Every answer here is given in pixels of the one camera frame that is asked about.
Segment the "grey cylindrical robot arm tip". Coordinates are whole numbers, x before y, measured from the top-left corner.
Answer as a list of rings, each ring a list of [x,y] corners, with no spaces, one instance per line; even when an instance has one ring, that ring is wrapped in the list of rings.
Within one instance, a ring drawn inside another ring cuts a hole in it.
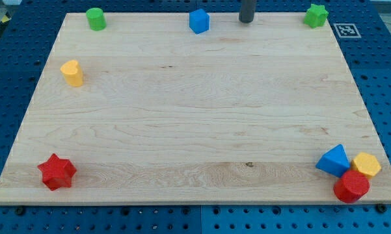
[[[239,21],[241,23],[250,23],[253,21],[256,5],[257,0],[241,0],[241,7],[239,10]]]

